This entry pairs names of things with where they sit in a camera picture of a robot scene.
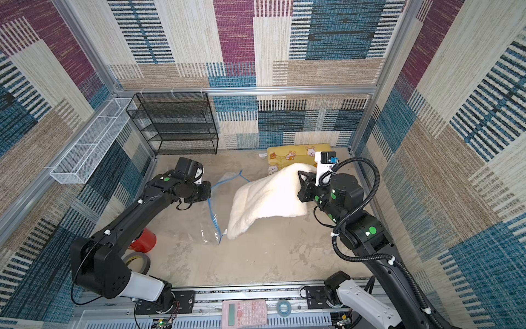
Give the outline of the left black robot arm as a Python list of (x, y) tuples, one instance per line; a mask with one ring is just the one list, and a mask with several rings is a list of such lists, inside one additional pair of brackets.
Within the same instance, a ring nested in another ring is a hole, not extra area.
[(175, 168), (158, 174), (129, 207), (89, 238), (71, 244), (72, 283), (106, 299), (128, 297), (168, 308), (173, 303), (169, 282), (132, 271), (122, 259), (147, 225), (165, 208), (191, 207), (209, 200), (210, 182), (201, 163), (181, 157)]

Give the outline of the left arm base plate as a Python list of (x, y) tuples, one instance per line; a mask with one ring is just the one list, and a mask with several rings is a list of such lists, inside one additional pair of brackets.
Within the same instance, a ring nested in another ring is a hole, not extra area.
[(196, 291), (172, 291), (170, 295), (162, 294), (158, 300), (147, 302), (141, 300), (135, 308), (136, 315), (172, 315), (189, 314), (193, 311)]

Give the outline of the yellow cartoon print blanket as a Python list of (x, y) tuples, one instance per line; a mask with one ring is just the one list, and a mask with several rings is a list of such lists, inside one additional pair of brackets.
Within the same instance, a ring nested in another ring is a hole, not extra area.
[(268, 174), (273, 175), (279, 170), (294, 163), (304, 163), (316, 167), (316, 152), (330, 151), (332, 151), (332, 148), (329, 144), (286, 145), (281, 147), (268, 148)]

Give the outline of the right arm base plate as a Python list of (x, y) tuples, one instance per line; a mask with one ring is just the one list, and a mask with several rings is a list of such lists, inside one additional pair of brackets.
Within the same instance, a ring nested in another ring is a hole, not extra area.
[(330, 308), (324, 286), (306, 285), (300, 289), (300, 296), (306, 300), (310, 310)]

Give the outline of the cream fleece blanket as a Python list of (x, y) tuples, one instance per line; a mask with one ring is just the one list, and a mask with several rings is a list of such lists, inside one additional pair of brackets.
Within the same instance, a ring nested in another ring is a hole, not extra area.
[(234, 240), (258, 219), (306, 215), (307, 206), (298, 198), (300, 171), (314, 173), (316, 168), (294, 163), (273, 175), (241, 186), (234, 195), (227, 238)]

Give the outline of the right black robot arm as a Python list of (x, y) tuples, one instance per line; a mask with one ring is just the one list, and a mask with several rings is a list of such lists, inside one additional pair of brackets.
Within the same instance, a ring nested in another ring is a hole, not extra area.
[(315, 163), (315, 172), (298, 172), (298, 199), (314, 201), (333, 221), (331, 244), (336, 255), (365, 264), (393, 304), (387, 306), (338, 271), (324, 282), (327, 305), (350, 308), (374, 328), (452, 328), (401, 260), (382, 222), (365, 210), (379, 189), (374, 162), (359, 157), (339, 161), (335, 152), (317, 152)]

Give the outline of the clear vacuum bag blue zipper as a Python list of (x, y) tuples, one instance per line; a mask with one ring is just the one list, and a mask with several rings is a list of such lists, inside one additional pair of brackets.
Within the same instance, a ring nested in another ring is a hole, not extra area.
[(249, 182), (242, 169), (227, 171), (212, 181), (211, 196), (204, 203), (199, 222), (203, 244), (217, 246), (226, 240), (234, 196)]

